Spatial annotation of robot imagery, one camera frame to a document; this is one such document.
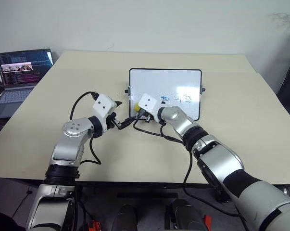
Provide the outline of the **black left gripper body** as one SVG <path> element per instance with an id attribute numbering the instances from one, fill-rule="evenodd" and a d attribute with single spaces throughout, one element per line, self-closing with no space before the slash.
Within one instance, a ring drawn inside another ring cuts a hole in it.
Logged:
<path id="1" fill-rule="evenodd" d="M 116 119 L 117 114 L 115 112 L 112 112 L 110 115 L 106 115 L 103 118 L 103 131 L 108 131 L 115 127 L 112 120 Z"/>

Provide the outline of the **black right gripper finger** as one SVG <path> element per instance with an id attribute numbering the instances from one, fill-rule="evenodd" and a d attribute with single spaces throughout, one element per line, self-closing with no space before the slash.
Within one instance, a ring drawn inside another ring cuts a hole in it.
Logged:
<path id="1" fill-rule="evenodd" d="M 122 129 L 130 126 L 130 124 L 136 120 L 137 120 L 137 118 L 135 116 L 132 116 L 132 117 L 125 119 L 124 122 L 122 122 Z"/>

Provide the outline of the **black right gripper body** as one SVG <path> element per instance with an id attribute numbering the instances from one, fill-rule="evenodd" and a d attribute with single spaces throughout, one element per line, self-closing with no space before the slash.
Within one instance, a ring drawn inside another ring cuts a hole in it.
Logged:
<path id="1" fill-rule="evenodd" d="M 145 120 L 145 122 L 150 123 L 151 121 L 154 121 L 154 117 L 144 109 L 140 109 L 136 114 L 136 120 Z"/>

